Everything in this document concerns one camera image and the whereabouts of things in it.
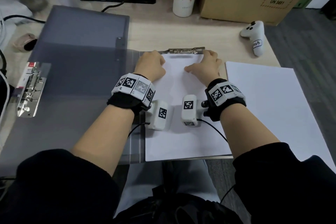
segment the person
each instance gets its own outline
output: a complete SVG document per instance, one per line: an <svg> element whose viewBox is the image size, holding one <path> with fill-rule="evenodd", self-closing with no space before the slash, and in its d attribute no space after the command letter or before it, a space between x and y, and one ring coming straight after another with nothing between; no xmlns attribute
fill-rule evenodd
<svg viewBox="0 0 336 224"><path fill-rule="evenodd" d="M134 73L153 82L165 75L164 63L158 52L146 52ZM216 52L204 51L185 71L208 87L223 81L220 64ZM227 104L218 117L234 157L234 190L252 223L334 222L335 173L317 156L299 161L244 103ZM218 203L203 160L130 165L118 204L112 175L133 119L132 109L109 104L70 152L46 150L24 160L1 201L0 222L242 223Z"/></svg>

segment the black sleeve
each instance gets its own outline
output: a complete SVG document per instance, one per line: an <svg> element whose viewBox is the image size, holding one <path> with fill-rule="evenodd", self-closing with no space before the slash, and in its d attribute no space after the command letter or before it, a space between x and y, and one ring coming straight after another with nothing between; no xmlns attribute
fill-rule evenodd
<svg viewBox="0 0 336 224"><path fill-rule="evenodd" d="M119 190L103 169L62 149L23 161L1 223L111 223Z"/></svg>
<svg viewBox="0 0 336 224"><path fill-rule="evenodd" d="M301 162L288 144L272 143L242 154L233 165L234 190L252 223L335 222L336 175L321 158Z"/></svg>

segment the forearm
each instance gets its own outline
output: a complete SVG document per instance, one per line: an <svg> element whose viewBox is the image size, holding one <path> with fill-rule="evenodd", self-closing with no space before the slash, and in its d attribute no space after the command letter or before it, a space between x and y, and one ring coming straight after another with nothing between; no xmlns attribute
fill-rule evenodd
<svg viewBox="0 0 336 224"><path fill-rule="evenodd" d="M233 104L222 111L223 126L232 155L241 154L279 140L242 104Z"/></svg>
<svg viewBox="0 0 336 224"><path fill-rule="evenodd" d="M108 105L74 145L72 153L113 175L133 119L131 109Z"/></svg>

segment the wooden desk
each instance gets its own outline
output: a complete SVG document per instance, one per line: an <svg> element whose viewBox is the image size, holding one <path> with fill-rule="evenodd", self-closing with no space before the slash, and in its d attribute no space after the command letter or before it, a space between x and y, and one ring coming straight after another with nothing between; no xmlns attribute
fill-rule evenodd
<svg viewBox="0 0 336 224"><path fill-rule="evenodd" d="M48 1L49 6L36 14L37 19L46 20L52 5L59 4L57 0ZM79 1L79 4L84 9L101 11L111 3ZM128 49L151 51L205 46L207 49L218 52L218 57L223 60L220 69L223 77L226 77L225 61L280 66L267 39L264 41L263 56L256 57L253 54L250 41L239 36L245 23L200 18L196 9L190 17L180 18L173 14L172 7L173 0L157 0L154 5L125 3L122 6L108 9L106 12L130 16ZM42 27L42 24L34 22L18 26L4 50L10 84L17 85L30 55L30 53L15 52L11 47L12 43L25 33L38 36ZM0 131L0 150L15 119L16 103L12 99Z"/></svg>

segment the gray wood floor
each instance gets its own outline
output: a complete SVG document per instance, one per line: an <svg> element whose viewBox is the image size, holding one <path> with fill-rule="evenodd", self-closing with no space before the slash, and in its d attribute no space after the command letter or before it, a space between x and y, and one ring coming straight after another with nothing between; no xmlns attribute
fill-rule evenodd
<svg viewBox="0 0 336 224"><path fill-rule="evenodd" d="M336 162L336 22L319 10L293 9L276 27L266 26L265 35L282 67L294 68L303 92ZM207 160L209 174L220 198L235 183L233 160ZM114 179L123 188L128 167L120 166ZM223 204L244 223L250 214L232 190Z"/></svg>

